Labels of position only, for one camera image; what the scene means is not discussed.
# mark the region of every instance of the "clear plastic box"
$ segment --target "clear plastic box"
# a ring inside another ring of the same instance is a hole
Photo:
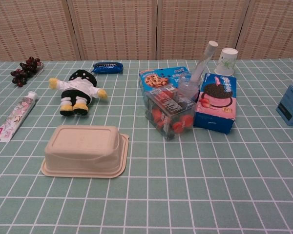
[[[194,106],[171,84],[146,92],[146,118],[167,140],[192,128]]]

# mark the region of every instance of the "white shirt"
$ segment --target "white shirt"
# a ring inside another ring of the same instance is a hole
[[[74,80],[70,80],[68,82],[58,80],[57,81],[57,90],[72,90],[77,89],[82,91],[83,93],[87,94],[90,99],[92,97],[98,98],[98,91],[100,88],[94,87],[93,84],[88,81],[87,79],[82,79],[81,77],[77,77]]]

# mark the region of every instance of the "white bottle cap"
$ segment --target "white bottle cap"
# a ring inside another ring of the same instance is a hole
[[[33,100],[37,100],[38,95],[33,91],[29,91],[26,97],[31,98]]]
[[[204,53],[206,55],[209,55],[210,56],[210,55],[212,55],[215,52],[215,50],[216,50],[217,47],[218,47],[218,43],[215,42],[215,41],[213,41],[213,40],[210,40],[209,41],[209,44],[207,45]]]

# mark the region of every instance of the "toothpaste cap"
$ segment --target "toothpaste cap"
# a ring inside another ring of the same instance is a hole
[[[33,92],[33,91],[29,91],[26,97],[27,98],[31,98],[33,100],[37,100],[38,95],[35,92]]]

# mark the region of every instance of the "grape bunch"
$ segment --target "grape bunch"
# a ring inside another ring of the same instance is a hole
[[[22,69],[16,69],[11,72],[11,75],[14,76],[12,79],[13,84],[17,84],[18,87],[22,87],[27,83],[28,78],[31,78],[36,74],[39,68],[42,66],[39,58],[29,57],[25,61],[26,63],[21,62],[20,66]]]

